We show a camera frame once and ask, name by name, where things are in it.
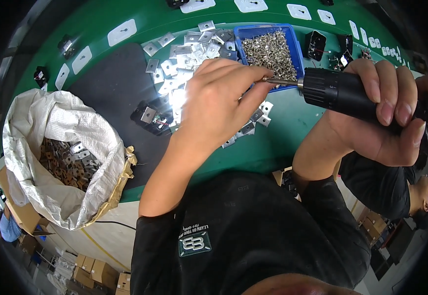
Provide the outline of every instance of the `worker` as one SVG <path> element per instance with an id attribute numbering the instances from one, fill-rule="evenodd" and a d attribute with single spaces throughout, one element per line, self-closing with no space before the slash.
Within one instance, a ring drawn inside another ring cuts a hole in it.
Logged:
<path id="1" fill-rule="evenodd" d="M 428 76 L 415 80 L 418 97 L 428 92 Z M 418 162 L 427 156 L 419 155 Z M 339 174 L 345 186 L 366 207 L 395 220 L 412 217 L 417 228 L 428 228 L 428 175 L 415 179 L 423 167 L 387 167 L 359 155 L 356 151 L 343 157 Z"/>
<path id="2" fill-rule="evenodd" d="M 22 234 L 22 230 L 17 224 L 14 217 L 10 213 L 7 205 L 4 205 L 4 213 L 0 219 L 0 237 L 3 240 L 9 243 L 15 242 L 20 235 Z"/>
<path id="3" fill-rule="evenodd" d="M 335 164 L 356 150 L 387 166 L 410 166 L 425 122 L 411 120 L 417 88 L 408 68 L 357 59 L 346 71 L 361 77 L 383 125 L 396 117 L 405 128 L 392 136 L 325 111 L 293 159 L 300 203 L 255 173 L 227 172 L 187 188 L 275 86 L 258 82 L 247 91 L 272 76 L 266 68 L 228 59 L 201 64 L 187 83 L 181 125 L 140 199 L 132 294 L 356 294 L 370 248 L 333 180 Z"/>

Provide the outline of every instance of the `blue plastic bin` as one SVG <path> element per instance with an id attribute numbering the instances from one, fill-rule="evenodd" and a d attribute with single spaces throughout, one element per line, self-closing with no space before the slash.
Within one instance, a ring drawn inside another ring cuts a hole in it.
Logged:
<path id="1" fill-rule="evenodd" d="M 239 26 L 234 28 L 235 45 L 240 53 L 242 63 L 248 65 L 246 61 L 246 54 L 242 46 L 243 39 L 252 39 L 261 35 L 266 35 L 269 32 L 283 31 L 286 34 L 286 42 L 289 47 L 289 53 L 291 54 L 291 60 L 297 71 L 297 78 L 304 77 L 304 64 L 303 56 L 301 51 L 301 45 L 296 38 L 294 28 L 290 24 L 264 24 L 264 25 L 248 25 Z M 273 88 L 270 92 L 279 90 L 295 88 L 297 86 L 280 86 L 278 89 Z"/>

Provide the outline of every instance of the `left hand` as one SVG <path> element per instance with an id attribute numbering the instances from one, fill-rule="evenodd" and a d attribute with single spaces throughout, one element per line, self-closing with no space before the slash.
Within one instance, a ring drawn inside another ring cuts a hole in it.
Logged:
<path id="1" fill-rule="evenodd" d="M 244 92 L 272 75 L 267 68 L 229 59 L 205 60 L 187 83 L 181 125 L 173 137 L 209 156 L 246 124 L 275 84 L 258 82 Z"/>

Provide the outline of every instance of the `electric screwdriver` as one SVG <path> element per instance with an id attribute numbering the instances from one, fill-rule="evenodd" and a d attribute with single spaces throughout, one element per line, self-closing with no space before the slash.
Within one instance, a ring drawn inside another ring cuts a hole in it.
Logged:
<path id="1" fill-rule="evenodd" d="M 356 74 L 323 68 L 305 68 L 304 78 L 297 81 L 271 78 L 264 78 L 263 81 L 297 86 L 306 103 L 376 124 L 395 135 L 399 135 L 403 129 L 395 118 L 387 127 L 378 121 L 377 104 L 368 98 L 363 83 Z M 413 118 L 420 118 L 427 123 L 421 140 L 421 150 L 428 156 L 428 93 L 418 100 Z"/>

